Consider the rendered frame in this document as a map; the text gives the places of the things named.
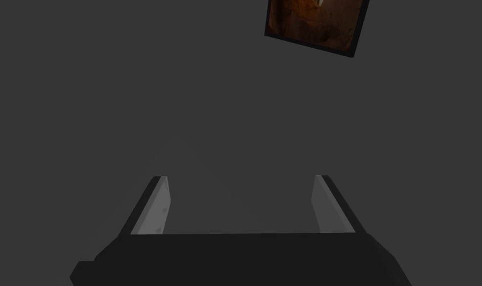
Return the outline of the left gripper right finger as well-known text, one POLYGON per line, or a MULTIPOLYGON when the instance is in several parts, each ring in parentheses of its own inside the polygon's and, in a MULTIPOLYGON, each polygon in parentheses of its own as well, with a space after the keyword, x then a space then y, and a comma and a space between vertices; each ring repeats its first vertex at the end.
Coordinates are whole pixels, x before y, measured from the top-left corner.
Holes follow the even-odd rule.
POLYGON ((315 176, 311 203, 321 233, 366 233, 330 176, 315 176))

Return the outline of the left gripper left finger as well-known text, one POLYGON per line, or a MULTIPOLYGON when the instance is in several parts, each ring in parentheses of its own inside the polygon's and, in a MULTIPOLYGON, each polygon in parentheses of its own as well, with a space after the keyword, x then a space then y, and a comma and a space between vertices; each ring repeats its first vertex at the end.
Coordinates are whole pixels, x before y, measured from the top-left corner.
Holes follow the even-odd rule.
POLYGON ((162 234, 170 205, 168 177, 154 176, 123 225, 119 236, 162 234))

